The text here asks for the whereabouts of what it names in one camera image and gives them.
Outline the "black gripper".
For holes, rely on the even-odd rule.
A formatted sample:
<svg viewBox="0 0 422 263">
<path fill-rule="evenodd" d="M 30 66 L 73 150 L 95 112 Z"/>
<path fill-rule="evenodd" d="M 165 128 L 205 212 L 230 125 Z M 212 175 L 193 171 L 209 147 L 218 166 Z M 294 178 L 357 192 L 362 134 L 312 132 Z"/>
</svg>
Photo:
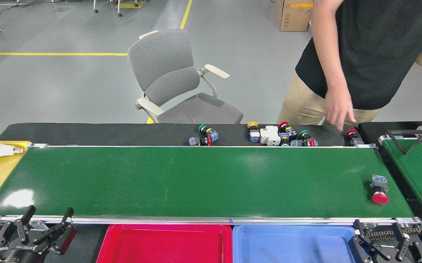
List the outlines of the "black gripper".
<svg viewBox="0 0 422 263">
<path fill-rule="evenodd" d="M 353 228 L 355 234 L 348 246 L 356 263 L 422 263 L 422 242 L 415 237 L 422 234 L 421 224 L 394 223 L 397 248 L 384 251 L 368 238 L 367 228 L 359 219 L 354 221 Z"/>
<path fill-rule="evenodd" d="M 77 233 L 72 216 L 74 210 L 68 208 L 61 222 L 51 228 L 37 234 L 34 237 L 34 247 L 10 248 L 10 239 L 17 232 L 17 244 L 27 245 L 29 243 L 28 226 L 36 211 L 34 205 L 29 205 L 27 211 L 14 221 L 8 221 L 0 230 L 0 263 L 43 263 L 49 250 L 64 255 L 69 248 L 74 236 Z"/>
</svg>

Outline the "person's right hand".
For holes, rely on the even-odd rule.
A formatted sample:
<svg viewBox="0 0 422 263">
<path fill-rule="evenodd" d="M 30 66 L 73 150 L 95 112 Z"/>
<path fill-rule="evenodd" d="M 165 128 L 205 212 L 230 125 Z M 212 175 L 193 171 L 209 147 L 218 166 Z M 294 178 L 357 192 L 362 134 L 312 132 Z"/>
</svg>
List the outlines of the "person's right hand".
<svg viewBox="0 0 422 263">
<path fill-rule="evenodd" d="M 324 113 L 326 120 L 342 132 L 345 120 L 356 123 L 353 103 L 346 89 L 330 89 L 325 96 Z"/>
</svg>

